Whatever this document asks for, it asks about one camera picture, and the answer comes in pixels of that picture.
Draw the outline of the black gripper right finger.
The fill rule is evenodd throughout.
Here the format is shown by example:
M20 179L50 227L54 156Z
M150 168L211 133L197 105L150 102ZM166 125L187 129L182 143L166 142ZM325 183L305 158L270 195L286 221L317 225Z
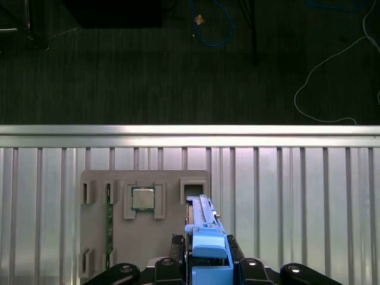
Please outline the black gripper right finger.
M258 258L245 257L233 235L228 235L227 240L234 265L235 284L335 284L335 280L298 263L285 264L276 272Z

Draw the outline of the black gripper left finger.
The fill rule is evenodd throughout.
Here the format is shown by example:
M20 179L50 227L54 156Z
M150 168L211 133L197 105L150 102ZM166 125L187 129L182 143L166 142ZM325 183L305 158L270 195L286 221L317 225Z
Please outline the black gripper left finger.
M169 256L152 259L142 271L134 264L116 264L85 284L184 284L184 246L184 236L173 234Z

